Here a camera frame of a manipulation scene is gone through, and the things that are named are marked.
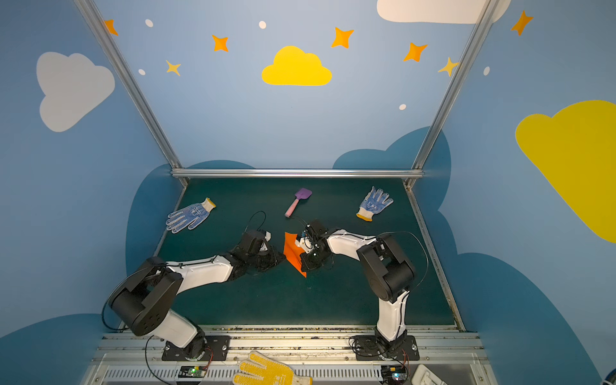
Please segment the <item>orange square paper sheet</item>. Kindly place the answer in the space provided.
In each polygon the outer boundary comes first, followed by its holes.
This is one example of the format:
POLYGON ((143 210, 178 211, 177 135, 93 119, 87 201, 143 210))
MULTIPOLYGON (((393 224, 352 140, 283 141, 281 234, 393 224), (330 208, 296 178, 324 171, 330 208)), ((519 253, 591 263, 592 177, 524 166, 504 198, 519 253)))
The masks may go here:
POLYGON ((303 263, 301 259, 301 255, 303 253, 304 249, 298 244, 297 234, 285 233, 283 254, 286 257, 288 263, 292 264, 292 266, 298 272, 300 272, 303 277, 306 277, 307 274, 305 271, 303 271, 303 263))

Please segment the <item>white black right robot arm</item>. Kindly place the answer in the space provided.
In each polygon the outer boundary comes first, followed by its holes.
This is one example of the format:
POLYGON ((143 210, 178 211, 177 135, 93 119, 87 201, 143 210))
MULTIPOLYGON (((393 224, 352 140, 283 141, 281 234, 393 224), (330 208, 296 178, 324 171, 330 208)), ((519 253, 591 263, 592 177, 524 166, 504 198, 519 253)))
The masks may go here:
POLYGON ((412 265, 392 234, 364 236, 345 229, 326 229, 313 221, 291 238, 299 249, 301 272, 321 267, 335 254, 361 263, 372 292, 379 299, 379 318, 373 335, 356 335, 350 346, 357 359, 399 359, 407 343, 406 305, 416 277, 412 265))

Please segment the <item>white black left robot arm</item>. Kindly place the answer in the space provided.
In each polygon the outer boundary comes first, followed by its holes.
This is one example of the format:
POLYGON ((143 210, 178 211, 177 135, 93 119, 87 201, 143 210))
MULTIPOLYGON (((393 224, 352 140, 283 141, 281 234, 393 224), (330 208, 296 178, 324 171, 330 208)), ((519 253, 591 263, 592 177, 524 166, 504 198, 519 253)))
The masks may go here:
POLYGON ((228 282, 249 270, 266 272, 285 261, 274 248, 271 234, 247 230, 232 250, 194 261, 147 259, 126 277, 107 299, 107 305, 136 336, 162 338, 188 361, 203 359, 209 346, 195 322, 172 310, 176 296, 197 287, 228 282))

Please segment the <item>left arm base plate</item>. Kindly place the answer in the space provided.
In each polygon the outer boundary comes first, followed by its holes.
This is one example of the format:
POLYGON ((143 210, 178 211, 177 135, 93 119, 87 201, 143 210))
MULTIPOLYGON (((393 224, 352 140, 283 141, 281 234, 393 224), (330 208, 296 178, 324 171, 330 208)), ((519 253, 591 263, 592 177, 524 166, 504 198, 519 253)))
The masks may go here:
POLYGON ((161 359, 163 361, 225 361, 229 351, 229 335, 199 336, 186 347, 180 348, 170 342, 165 343, 161 359))

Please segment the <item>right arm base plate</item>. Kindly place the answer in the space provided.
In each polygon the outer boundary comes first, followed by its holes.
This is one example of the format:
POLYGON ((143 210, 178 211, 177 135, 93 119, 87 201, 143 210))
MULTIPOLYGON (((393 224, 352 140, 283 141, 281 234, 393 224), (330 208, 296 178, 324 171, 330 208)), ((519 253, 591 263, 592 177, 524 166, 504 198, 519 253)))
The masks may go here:
POLYGON ((349 345, 359 361, 420 360, 419 348, 412 335, 401 336, 393 342, 376 335, 356 335, 349 338, 349 345))

